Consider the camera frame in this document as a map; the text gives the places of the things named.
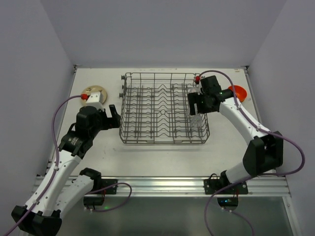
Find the clear glass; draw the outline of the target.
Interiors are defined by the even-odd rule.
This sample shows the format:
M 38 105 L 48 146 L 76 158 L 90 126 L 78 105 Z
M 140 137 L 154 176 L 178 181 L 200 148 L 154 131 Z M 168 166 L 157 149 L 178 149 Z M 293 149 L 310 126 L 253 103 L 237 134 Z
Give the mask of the clear glass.
M 198 94 L 198 91 L 199 91 L 198 87 L 191 87 L 191 88 L 189 89 L 188 93 L 189 93 L 189 94 L 190 94 L 190 93 L 197 93 L 197 94 Z
M 187 109 L 187 110 L 186 110 L 185 116 L 186 116 L 186 117 L 189 117 L 189 118 L 191 117 L 190 109 Z
M 200 114 L 190 116 L 190 128 L 191 129 L 201 129 L 202 127 L 202 117 Z

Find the orange bowl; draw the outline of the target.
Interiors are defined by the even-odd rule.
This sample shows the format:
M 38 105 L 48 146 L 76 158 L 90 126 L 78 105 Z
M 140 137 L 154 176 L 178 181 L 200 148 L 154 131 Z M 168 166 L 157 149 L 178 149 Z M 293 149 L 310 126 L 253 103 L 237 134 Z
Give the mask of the orange bowl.
M 243 103 L 247 98 L 247 91 L 239 85 L 234 85 L 234 88 L 237 98 L 240 100 L 241 103 Z

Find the small cream plate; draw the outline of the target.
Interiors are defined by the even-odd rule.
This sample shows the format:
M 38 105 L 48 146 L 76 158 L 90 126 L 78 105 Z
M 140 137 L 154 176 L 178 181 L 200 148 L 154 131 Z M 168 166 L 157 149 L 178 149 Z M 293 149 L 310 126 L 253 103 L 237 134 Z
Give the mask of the small cream plate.
M 90 97 L 92 95 L 93 98 L 96 98 L 96 96 L 97 96 L 102 105 L 104 105 L 104 103 L 107 99 L 107 96 L 108 96 L 105 88 L 102 86 L 99 86 L 99 85 L 93 85 L 93 86 L 86 87 L 85 89 L 83 89 L 81 94 L 85 94 L 88 97 Z

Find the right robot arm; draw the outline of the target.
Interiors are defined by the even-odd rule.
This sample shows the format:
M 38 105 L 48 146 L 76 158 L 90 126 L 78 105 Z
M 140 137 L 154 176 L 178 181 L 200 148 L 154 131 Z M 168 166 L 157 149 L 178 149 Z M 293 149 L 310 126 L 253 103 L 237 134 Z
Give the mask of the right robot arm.
M 240 180 L 256 177 L 283 164 L 284 142 L 280 132 L 271 135 L 243 108 L 234 89 L 222 89 L 216 76 L 194 79 L 196 87 L 188 92 L 189 113 L 192 116 L 218 112 L 227 118 L 244 138 L 247 149 L 242 161 L 210 178 L 209 186 L 218 191 Z

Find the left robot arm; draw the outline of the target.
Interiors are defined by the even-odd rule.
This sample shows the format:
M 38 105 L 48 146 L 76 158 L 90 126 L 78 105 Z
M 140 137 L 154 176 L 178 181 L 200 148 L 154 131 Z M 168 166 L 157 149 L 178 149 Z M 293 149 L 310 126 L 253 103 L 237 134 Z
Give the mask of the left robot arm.
M 73 170 L 93 146 L 102 130 L 120 127 L 115 105 L 109 105 L 111 117 L 103 108 L 82 107 L 68 132 L 61 139 L 56 158 L 45 178 L 23 206 L 15 206 L 11 216 L 20 230 L 34 236 L 55 236 L 70 209 L 91 190 L 101 186 L 101 173 L 85 168 L 78 179 L 63 190 Z

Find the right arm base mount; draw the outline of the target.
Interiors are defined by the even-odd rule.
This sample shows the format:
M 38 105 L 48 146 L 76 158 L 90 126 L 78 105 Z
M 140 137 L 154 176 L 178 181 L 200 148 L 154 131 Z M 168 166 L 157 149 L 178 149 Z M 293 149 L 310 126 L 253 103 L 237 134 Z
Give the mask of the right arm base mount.
M 247 195 L 249 193 L 246 182 L 235 184 L 228 188 L 229 183 L 221 180 L 217 174 L 211 174 L 210 177 L 203 179 L 203 187 L 206 195 L 222 195 L 217 197 L 217 202 L 220 207 L 234 210 L 239 204 L 240 195 Z

